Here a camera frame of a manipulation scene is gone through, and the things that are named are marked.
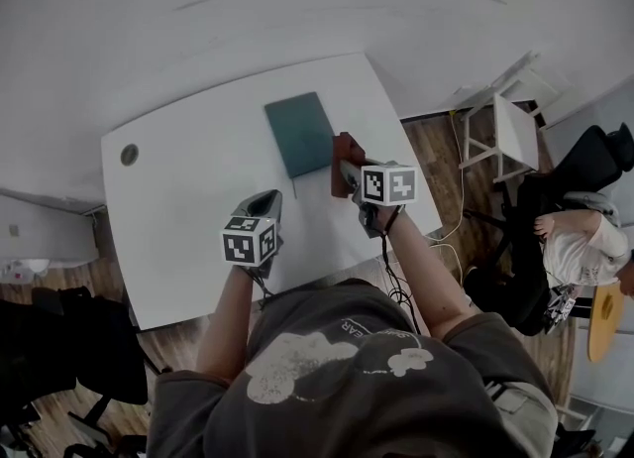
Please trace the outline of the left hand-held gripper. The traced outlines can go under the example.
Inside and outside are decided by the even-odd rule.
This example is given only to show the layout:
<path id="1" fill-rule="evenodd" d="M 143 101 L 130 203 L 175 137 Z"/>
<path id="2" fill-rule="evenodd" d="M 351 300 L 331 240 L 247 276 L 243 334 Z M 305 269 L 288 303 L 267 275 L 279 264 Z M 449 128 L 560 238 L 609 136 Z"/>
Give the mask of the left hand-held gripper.
<path id="1" fill-rule="evenodd" d="M 223 260 L 258 279 L 267 279 L 273 258 L 283 244 L 279 235 L 282 203 L 282 193 L 277 189 L 240 202 L 221 230 Z"/>

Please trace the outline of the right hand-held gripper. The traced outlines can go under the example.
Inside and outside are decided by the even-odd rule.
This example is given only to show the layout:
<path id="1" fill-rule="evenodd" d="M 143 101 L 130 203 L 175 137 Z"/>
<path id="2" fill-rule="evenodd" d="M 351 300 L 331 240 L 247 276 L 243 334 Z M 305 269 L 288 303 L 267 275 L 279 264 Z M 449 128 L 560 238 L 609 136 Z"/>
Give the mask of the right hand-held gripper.
<path id="1" fill-rule="evenodd" d="M 382 234 L 376 221 L 380 207 L 404 206 L 418 200 L 417 169 L 395 162 L 358 167 L 340 161 L 340 171 L 352 190 L 352 201 L 359 208 L 359 220 L 369 238 Z"/>

